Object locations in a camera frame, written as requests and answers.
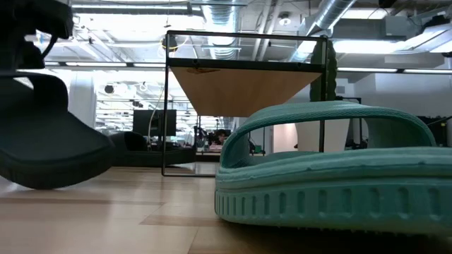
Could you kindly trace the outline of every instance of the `wooden floor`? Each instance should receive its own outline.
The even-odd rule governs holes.
[[[62,190],[0,178],[0,254],[450,253],[447,238],[242,226],[213,211],[214,179],[110,169]]]

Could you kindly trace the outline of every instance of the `cactus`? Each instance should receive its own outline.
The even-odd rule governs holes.
[[[333,43],[329,40],[327,46],[328,65],[326,70],[326,100],[335,100],[336,98],[336,76],[338,75],[338,61],[336,60],[336,52]],[[311,57],[311,64],[321,64],[322,62],[322,43],[317,42]],[[318,77],[311,83],[309,98],[311,102],[320,102],[321,94],[321,77]]]

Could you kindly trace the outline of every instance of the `floor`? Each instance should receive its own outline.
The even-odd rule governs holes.
[[[0,253],[450,253],[448,238],[243,226],[213,211],[214,179],[113,168],[62,190],[0,178]]]

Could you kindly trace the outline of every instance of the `computer monitor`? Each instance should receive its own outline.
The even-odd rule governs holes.
[[[177,110],[167,110],[167,136],[176,135],[176,112]],[[153,110],[133,111],[133,132],[143,136],[148,135],[149,120]],[[163,135],[163,110],[156,110],[153,121],[150,125],[150,136]]]

